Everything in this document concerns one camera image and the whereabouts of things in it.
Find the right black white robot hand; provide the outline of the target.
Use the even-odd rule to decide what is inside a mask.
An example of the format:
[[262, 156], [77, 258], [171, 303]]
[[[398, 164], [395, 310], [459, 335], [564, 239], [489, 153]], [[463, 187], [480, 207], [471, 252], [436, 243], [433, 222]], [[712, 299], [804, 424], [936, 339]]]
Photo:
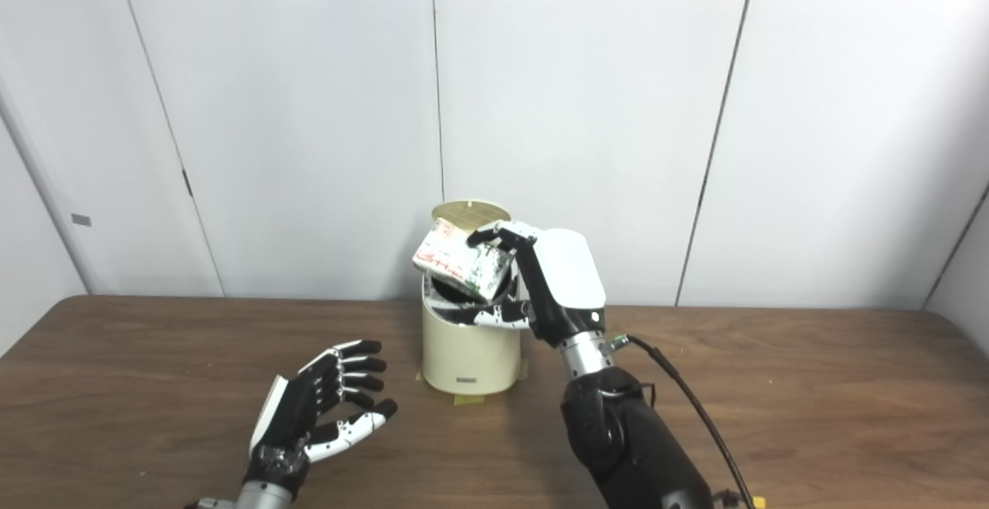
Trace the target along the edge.
[[467, 238], [470, 247], [491, 242], [515, 256], [528, 298], [480, 307], [436, 308], [438, 317], [461, 325], [530, 329], [554, 348], [573, 336], [607, 329], [607, 295], [584, 235], [498, 220], [477, 228]]

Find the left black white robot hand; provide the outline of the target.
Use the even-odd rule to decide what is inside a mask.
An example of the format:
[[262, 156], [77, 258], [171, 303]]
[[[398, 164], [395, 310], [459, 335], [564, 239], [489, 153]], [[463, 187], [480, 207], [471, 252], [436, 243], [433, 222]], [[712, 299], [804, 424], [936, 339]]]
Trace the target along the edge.
[[289, 508], [314, 464], [354, 448], [398, 411], [375, 401], [386, 362], [381, 341], [344, 341], [323, 350], [293, 378], [277, 375], [250, 439], [237, 508]]

